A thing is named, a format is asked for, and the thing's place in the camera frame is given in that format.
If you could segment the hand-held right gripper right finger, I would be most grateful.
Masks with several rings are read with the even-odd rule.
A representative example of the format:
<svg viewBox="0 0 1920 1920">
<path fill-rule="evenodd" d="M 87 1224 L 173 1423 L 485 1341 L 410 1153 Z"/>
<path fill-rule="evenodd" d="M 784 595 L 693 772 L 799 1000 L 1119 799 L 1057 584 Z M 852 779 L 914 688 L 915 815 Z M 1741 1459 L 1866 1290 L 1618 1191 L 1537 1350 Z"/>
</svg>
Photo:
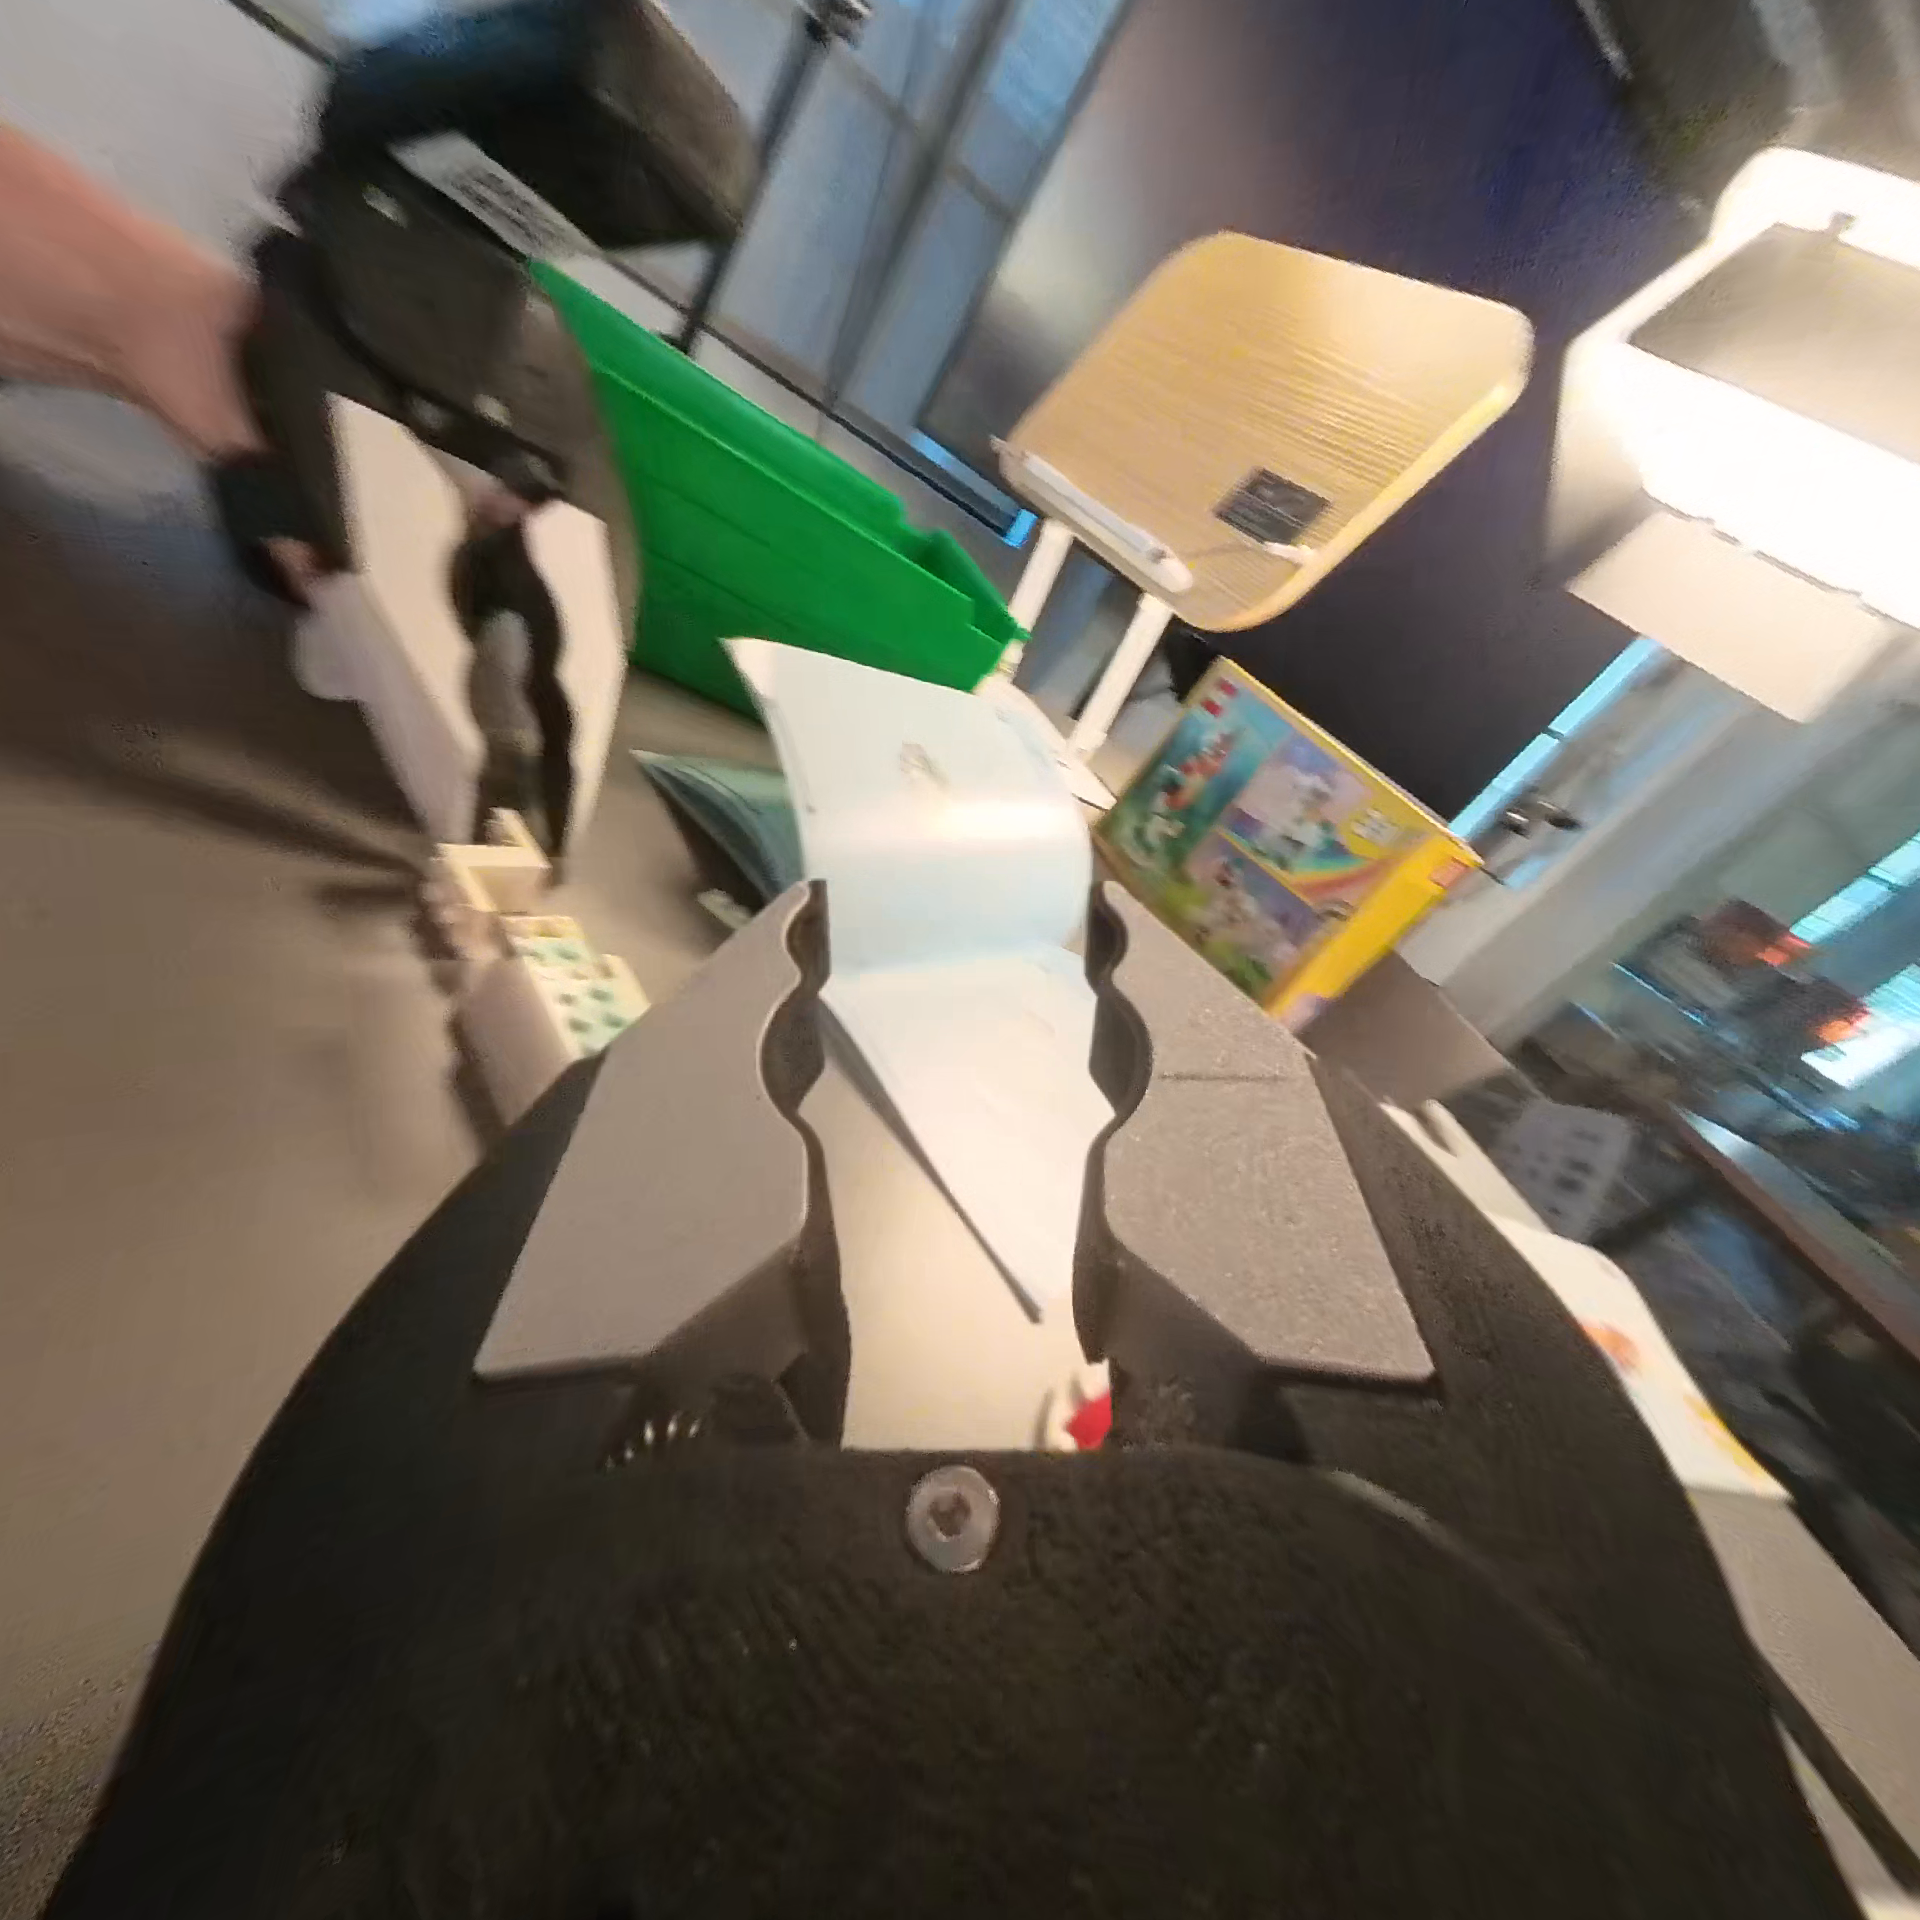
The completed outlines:
<svg viewBox="0 0 1920 1920">
<path fill-rule="evenodd" d="M 1089 901 L 1071 1322 L 1138 1380 L 1434 1380 L 1310 1052 L 1111 881 Z"/>
</svg>

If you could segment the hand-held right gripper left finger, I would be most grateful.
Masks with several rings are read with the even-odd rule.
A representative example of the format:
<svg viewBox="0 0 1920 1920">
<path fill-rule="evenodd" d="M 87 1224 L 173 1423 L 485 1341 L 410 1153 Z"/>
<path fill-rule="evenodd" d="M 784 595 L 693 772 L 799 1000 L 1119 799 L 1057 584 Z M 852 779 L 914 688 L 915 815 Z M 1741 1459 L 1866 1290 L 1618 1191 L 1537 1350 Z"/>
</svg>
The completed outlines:
<svg viewBox="0 0 1920 1920">
<path fill-rule="evenodd" d="M 849 1381 L 826 1148 L 827 894 L 803 881 L 593 1066 L 475 1354 L 488 1381 Z"/>
</svg>

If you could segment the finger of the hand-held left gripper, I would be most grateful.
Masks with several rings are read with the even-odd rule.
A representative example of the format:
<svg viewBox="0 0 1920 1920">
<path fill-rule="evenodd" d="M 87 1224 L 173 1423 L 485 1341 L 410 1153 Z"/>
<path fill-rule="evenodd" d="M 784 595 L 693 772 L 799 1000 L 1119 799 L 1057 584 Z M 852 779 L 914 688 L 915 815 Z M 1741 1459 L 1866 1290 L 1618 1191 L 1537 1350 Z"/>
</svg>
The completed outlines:
<svg viewBox="0 0 1920 1920">
<path fill-rule="evenodd" d="M 555 874 L 574 862 L 629 676 L 629 537 L 565 498 L 475 521 L 452 554 L 483 738 L 473 820 L 511 809 Z"/>
<path fill-rule="evenodd" d="M 467 501 L 397 419 L 329 397 L 347 566 L 311 589 L 293 671 L 355 707 L 420 829 L 473 836 L 488 742 L 473 718 L 473 646 L 452 608 Z"/>
</svg>

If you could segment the white and mint lego build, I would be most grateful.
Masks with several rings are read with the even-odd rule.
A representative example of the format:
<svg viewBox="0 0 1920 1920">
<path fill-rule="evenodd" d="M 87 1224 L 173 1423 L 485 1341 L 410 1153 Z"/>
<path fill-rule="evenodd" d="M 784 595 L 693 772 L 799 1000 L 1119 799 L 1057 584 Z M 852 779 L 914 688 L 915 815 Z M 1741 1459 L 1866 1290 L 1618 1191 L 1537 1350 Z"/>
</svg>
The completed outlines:
<svg viewBox="0 0 1920 1920">
<path fill-rule="evenodd" d="M 452 1040 L 502 1126 L 650 1006 L 626 962 L 553 893 L 547 856 L 509 809 L 488 815 L 477 841 L 435 847 L 420 883 Z"/>
</svg>

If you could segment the yellow lego set box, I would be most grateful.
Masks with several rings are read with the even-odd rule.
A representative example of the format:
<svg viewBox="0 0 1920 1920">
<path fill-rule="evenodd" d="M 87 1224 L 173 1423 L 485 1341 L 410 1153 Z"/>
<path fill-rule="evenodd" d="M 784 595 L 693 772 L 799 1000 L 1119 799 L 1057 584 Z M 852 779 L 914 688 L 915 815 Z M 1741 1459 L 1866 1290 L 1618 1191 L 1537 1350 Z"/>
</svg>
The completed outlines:
<svg viewBox="0 0 1920 1920">
<path fill-rule="evenodd" d="M 1482 862 L 1230 660 L 1095 828 L 1116 881 L 1259 1008 L 1302 1029 Z"/>
</svg>

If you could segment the open lego instruction booklet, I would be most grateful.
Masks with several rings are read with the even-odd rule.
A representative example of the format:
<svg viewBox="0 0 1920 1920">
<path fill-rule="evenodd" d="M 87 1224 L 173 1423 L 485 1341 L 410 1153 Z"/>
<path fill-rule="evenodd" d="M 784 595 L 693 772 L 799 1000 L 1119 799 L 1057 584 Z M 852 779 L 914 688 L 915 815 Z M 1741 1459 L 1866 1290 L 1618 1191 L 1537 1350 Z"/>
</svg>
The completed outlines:
<svg viewBox="0 0 1920 1920">
<path fill-rule="evenodd" d="M 741 901 L 821 883 L 830 1056 L 877 1113 L 833 1123 L 862 1187 L 886 1126 L 939 1191 L 834 1207 L 852 1245 L 849 1443 L 1074 1451 L 1109 1391 L 1071 1316 L 1095 1137 L 1089 813 L 1017 694 L 955 693 L 764 639 L 727 652 L 776 770 L 633 749 Z"/>
</svg>

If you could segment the person's left hand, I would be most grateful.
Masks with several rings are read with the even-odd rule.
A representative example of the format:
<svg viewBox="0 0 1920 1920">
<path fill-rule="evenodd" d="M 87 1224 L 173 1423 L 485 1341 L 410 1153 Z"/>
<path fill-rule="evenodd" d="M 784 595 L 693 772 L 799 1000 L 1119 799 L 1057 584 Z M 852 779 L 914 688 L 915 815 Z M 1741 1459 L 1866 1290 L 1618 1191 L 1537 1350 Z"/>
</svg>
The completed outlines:
<svg viewBox="0 0 1920 1920">
<path fill-rule="evenodd" d="M 268 447 L 243 374 L 255 280 L 3 130 L 3 377 L 124 400 L 207 464 Z"/>
</svg>

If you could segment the green plastic bin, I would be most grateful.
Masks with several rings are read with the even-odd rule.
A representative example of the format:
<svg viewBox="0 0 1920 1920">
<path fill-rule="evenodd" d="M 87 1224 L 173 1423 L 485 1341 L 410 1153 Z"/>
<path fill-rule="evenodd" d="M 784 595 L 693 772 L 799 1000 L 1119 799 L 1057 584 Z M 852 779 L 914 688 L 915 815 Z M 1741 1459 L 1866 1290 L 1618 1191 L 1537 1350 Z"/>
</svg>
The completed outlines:
<svg viewBox="0 0 1920 1920">
<path fill-rule="evenodd" d="M 593 374 L 638 556 L 629 657 L 741 715 L 731 639 L 972 693 L 1025 643 L 943 528 L 560 269 L 534 276 Z"/>
</svg>

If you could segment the black tripod stand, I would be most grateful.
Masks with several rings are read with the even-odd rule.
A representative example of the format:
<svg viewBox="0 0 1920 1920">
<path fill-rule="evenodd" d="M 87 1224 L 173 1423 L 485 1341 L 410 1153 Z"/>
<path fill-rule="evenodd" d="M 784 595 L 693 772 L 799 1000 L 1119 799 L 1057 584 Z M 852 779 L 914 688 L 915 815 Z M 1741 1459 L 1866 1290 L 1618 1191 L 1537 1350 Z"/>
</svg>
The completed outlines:
<svg viewBox="0 0 1920 1920">
<path fill-rule="evenodd" d="M 871 17 L 871 3 L 796 4 L 795 26 L 791 31 L 781 68 L 758 121 L 755 180 L 750 182 L 745 210 L 741 213 L 731 235 L 711 248 L 707 269 L 687 301 L 683 326 L 673 339 L 673 346 L 683 357 L 695 360 L 701 340 L 711 330 L 714 311 L 731 273 L 734 255 L 748 238 L 748 228 L 764 200 L 767 187 L 781 159 L 781 150 L 788 143 L 796 111 L 801 110 L 803 92 L 836 47 L 850 47 L 865 34 Z"/>
</svg>

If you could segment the white printed booklet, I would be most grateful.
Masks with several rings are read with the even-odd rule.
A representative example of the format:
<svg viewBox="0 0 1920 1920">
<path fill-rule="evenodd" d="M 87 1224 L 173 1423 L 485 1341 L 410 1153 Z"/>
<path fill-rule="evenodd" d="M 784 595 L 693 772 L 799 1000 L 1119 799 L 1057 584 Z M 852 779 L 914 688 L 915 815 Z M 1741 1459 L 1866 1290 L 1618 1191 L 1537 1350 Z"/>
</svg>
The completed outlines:
<svg viewBox="0 0 1920 1920">
<path fill-rule="evenodd" d="M 1727 1493 L 1774 1505 L 1790 1500 L 1786 1487 L 1712 1409 L 1625 1269 L 1596 1250 L 1544 1229 L 1498 1215 L 1494 1225 L 1610 1363 L 1669 1470 L 1690 1493 Z"/>
</svg>

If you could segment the tilted wooden side table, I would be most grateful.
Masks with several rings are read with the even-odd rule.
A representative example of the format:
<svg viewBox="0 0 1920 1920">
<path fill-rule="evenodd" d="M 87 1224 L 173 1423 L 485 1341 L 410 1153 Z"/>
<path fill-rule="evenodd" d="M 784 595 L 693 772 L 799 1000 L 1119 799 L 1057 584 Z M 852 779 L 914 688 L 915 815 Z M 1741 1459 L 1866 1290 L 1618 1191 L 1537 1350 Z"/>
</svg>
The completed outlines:
<svg viewBox="0 0 1920 1920">
<path fill-rule="evenodd" d="M 1170 624 L 1235 637 L 1293 608 L 1523 397 L 1532 361 L 1500 301 L 1246 233 L 1167 256 L 993 446 L 1039 520 L 1019 630 L 1074 548 L 1138 591 L 1063 764 L 1091 770 Z"/>
</svg>

